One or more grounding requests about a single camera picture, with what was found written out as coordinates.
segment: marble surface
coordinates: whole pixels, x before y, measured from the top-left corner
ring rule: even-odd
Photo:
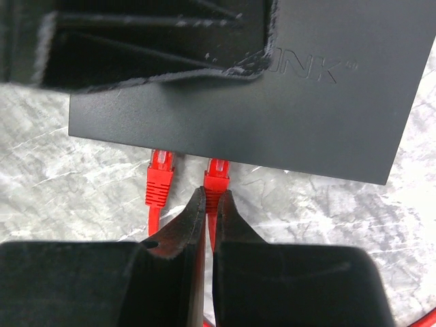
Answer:
[[[0,241],[142,240],[150,151],[70,138],[68,96],[0,85]],[[202,183],[207,159],[179,156],[164,222]],[[436,306],[436,45],[388,184],[234,163],[238,209],[269,242],[362,247],[398,326]],[[204,311],[213,317],[211,253]]]

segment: red connector boot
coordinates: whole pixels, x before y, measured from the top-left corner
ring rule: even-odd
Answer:
[[[212,251],[215,248],[215,232],[217,229],[217,209],[221,195],[227,190],[230,162],[211,159],[209,169],[204,172],[204,190],[206,192],[206,213],[208,215],[209,237]]]
[[[150,206],[149,236],[159,230],[160,212],[166,205],[172,177],[174,153],[153,150],[151,162],[147,170],[147,186],[145,204]]]

